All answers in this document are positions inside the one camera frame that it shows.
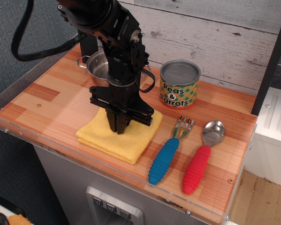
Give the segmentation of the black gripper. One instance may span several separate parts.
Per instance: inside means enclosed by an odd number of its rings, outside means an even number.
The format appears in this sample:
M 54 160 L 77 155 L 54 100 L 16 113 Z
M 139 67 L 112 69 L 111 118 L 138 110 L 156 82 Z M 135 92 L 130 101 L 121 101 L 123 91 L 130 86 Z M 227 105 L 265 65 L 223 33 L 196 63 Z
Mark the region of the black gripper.
M 150 126 L 154 110 L 140 97 L 137 82 L 128 86 L 92 86 L 91 103 L 106 110 L 110 129 L 123 134 L 131 120 Z

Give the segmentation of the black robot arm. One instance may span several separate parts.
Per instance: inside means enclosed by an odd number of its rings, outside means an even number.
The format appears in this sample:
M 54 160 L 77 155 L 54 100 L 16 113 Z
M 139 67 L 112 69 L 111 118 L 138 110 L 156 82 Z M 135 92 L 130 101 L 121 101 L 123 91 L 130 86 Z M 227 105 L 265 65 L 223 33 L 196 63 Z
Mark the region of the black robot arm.
M 141 74 L 149 54 L 142 43 L 138 21 L 116 0 L 60 0 L 69 23 L 79 31 L 95 36 L 103 45 L 108 61 L 107 87 L 90 87 L 91 103 L 106 110 L 110 129 L 123 134 L 131 120 L 149 126 L 154 110 L 139 93 Z

